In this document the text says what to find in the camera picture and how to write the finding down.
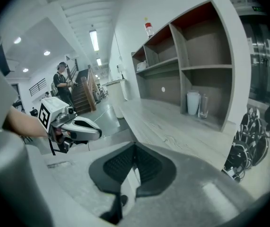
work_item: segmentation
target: ceiling light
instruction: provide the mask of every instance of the ceiling light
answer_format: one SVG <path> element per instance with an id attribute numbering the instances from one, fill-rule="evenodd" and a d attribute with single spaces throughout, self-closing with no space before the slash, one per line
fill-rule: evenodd
<path id="1" fill-rule="evenodd" d="M 14 44 L 18 44 L 18 43 L 20 43 L 20 41 L 21 41 L 21 38 L 18 37 L 16 40 L 14 40 Z"/>
<path id="2" fill-rule="evenodd" d="M 97 31 L 95 29 L 94 30 L 91 30 L 89 32 L 89 36 L 91 37 L 91 41 L 92 41 L 92 45 L 93 45 L 94 51 L 98 51 L 99 50 L 99 46 L 98 46 L 98 40 L 97 40 Z"/>
<path id="3" fill-rule="evenodd" d="M 97 59 L 97 63 L 98 63 L 98 66 L 101 66 L 101 59 L 100 58 Z"/>

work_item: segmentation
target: ceiling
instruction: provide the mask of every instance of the ceiling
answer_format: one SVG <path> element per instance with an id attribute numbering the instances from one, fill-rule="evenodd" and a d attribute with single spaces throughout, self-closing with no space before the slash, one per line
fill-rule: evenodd
<path id="1" fill-rule="evenodd" d="M 51 54 L 45 56 L 46 50 Z M 7 78 L 30 77 L 52 59 L 73 51 L 54 24 L 45 18 L 25 32 L 21 42 L 13 44 L 6 53 L 8 64 L 17 64 L 16 70 L 10 72 Z"/>
<path id="2" fill-rule="evenodd" d="M 74 51 L 77 57 L 84 58 L 83 65 L 91 68 L 100 77 L 108 77 L 108 62 L 110 46 L 113 38 L 112 19 L 116 11 L 118 0 L 36 0 L 37 11 L 31 6 L 31 13 L 26 11 L 27 0 L 20 0 L 18 8 L 14 8 L 12 15 L 19 14 L 18 19 L 12 19 L 13 27 L 8 28 L 7 21 L 3 23 L 12 31 L 18 23 L 20 32 L 20 20 L 24 20 L 27 28 L 22 34 L 22 42 L 13 44 L 12 38 L 9 41 L 9 49 L 6 52 L 10 62 L 18 64 L 15 72 L 11 72 L 8 77 L 19 78 L 30 77 L 31 74 L 45 65 L 56 56 L 69 54 Z M 57 13 L 57 17 L 50 16 L 47 11 L 53 10 L 51 14 Z M 45 12 L 44 19 L 41 20 L 41 12 Z M 95 52 L 89 36 L 89 31 L 97 31 L 99 51 Z M 44 56 L 43 52 L 49 50 L 51 54 Z M 100 58 L 102 66 L 98 66 L 96 59 Z"/>

